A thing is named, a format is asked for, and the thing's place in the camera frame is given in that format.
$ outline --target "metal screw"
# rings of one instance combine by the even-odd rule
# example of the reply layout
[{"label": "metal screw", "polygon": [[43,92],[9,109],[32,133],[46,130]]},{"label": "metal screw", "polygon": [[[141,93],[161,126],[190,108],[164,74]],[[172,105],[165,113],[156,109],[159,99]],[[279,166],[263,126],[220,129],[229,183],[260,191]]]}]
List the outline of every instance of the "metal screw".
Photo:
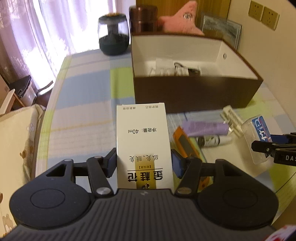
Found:
[{"label": "metal screw", "polygon": [[178,188],[177,192],[182,195],[188,195],[192,192],[192,190],[191,188],[188,188],[188,187],[182,187],[182,188]]},{"label": "metal screw", "polygon": [[111,189],[107,187],[101,187],[101,188],[98,188],[96,192],[100,195],[108,195],[111,192]]}]

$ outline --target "wall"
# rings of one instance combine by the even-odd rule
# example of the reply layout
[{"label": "wall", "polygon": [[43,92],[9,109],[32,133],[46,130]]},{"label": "wall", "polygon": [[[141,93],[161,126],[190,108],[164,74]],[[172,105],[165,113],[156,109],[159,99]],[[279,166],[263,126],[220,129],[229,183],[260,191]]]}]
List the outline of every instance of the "wall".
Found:
[{"label": "wall", "polygon": [[256,0],[280,14],[275,31],[248,16],[250,0],[231,0],[228,19],[242,24],[239,52],[296,126],[296,9],[288,0]]}]

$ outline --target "black jar lid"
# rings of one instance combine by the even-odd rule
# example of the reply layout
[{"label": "black jar lid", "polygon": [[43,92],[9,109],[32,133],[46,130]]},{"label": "black jar lid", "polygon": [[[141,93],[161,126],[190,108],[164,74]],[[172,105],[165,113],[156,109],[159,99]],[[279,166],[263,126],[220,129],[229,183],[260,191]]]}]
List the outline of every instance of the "black jar lid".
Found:
[{"label": "black jar lid", "polygon": [[127,21],[127,19],[123,13],[108,13],[99,18],[100,24],[116,24],[124,21]]}]

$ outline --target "picture frame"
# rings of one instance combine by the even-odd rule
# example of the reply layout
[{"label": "picture frame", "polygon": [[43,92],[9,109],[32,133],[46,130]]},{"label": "picture frame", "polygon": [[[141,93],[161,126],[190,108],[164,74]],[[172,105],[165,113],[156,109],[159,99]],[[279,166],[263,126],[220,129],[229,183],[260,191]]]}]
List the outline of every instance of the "picture frame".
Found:
[{"label": "picture frame", "polygon": [[235,50],[239,47],[242,33],[242,25],[239,23],[202,12],[200,29],[205,35],[222,37]]}]

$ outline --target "pillow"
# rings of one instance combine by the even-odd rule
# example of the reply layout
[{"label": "pillow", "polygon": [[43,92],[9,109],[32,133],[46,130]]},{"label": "pillow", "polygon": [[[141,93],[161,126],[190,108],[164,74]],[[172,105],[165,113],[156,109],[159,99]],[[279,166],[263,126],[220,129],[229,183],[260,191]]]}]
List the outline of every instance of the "pillow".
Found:
[{"label": "pillow", "polygon": [[0,237],[16,226],[9,200],[30,180],[38,117],[35,107],[21,108],[0,117]]},{"label": "pillow", "polygon": [[195,26],[197,2],[187,2],[174,16],[161,16],[158,18],[158,26],[164,32],[204,35]]}]

